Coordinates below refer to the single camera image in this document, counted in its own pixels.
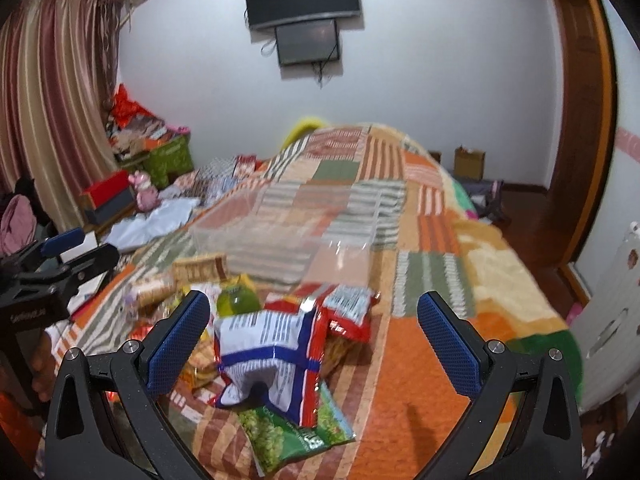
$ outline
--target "blue textured pad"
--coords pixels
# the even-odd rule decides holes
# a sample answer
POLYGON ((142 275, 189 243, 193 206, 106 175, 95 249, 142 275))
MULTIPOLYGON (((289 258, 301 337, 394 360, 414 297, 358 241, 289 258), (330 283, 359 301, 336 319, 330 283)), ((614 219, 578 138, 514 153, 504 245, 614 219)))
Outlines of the blue textured pad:
POLYGON ((84 231, 81 227, 45 240, 40 247, 40 254, 45 258, 59 256, 65 251, 77 247, 84 242, 84 231))
POLYGON ((478 361, 428 294, 418 300, 418 323, 457 393, 475 399, 482 388, 478 361))
POLYGON ((149 359, 146 390, 152 399, 171 392, 185 362, 209 322, 207 297, 198 292, 149 359))

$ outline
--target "folded clothes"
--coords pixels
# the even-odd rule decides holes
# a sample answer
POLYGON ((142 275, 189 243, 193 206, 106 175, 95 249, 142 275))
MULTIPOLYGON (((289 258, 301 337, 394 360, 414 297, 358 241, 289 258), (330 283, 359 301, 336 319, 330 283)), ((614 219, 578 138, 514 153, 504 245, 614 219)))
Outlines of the folded clothes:
POLYGON ((198 200, 194 198, 164 200, 149 215, 137 214, 114 224, 105 242, 116 246, 121 253, 135 250, 185 225, 197 205, 198 200))

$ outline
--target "baseboard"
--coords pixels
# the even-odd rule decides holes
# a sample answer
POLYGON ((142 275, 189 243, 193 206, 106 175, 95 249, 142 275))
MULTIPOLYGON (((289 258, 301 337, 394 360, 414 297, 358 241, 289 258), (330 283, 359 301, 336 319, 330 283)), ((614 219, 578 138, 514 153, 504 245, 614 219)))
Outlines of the baseboard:
POLYGON ((591 299, 591 295, 586 287, 582 284, 582 280, 575 275, 572 264, 562 264, 558 267, 558 271, 560 272, 560 276, 565 279, 565 281, 575 294, 575 297, 578 298, 578 301, 580 301, 582 306, 586 306, 591 299))
POLYGON ((505 182, 502 184, 502 189, 505 191, 526 191, 528 193, 541 193, 546 195, 549 191, 546 187, 539 184, 520 184, 519 182, 505 182))

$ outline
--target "pink toy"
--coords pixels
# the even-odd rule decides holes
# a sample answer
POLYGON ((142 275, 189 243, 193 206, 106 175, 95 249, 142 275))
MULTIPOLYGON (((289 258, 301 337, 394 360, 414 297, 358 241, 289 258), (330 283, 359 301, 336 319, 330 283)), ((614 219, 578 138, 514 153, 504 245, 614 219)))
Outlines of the pink toy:
POLYGON ((136 191, 136 203, 140 211, 148 213, 160 205, 158 190, 151 184, 151 177, 146 171, 136 171, 129 175, 129 182, 136 191))

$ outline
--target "red snack bag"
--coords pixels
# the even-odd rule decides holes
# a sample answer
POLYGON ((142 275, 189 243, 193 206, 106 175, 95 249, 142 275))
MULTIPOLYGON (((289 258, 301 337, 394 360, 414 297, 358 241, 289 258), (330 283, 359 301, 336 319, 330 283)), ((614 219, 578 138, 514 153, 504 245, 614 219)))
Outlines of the red snack bag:
POLYGON ((305 283, 291 294, 270 293, 266 310, 293 314, 309 311, 315 305, 328 311, 329 330, 337 335, 366 343, 371 337, 369 310, 380 301, 380 294, 363 286, 305 283))

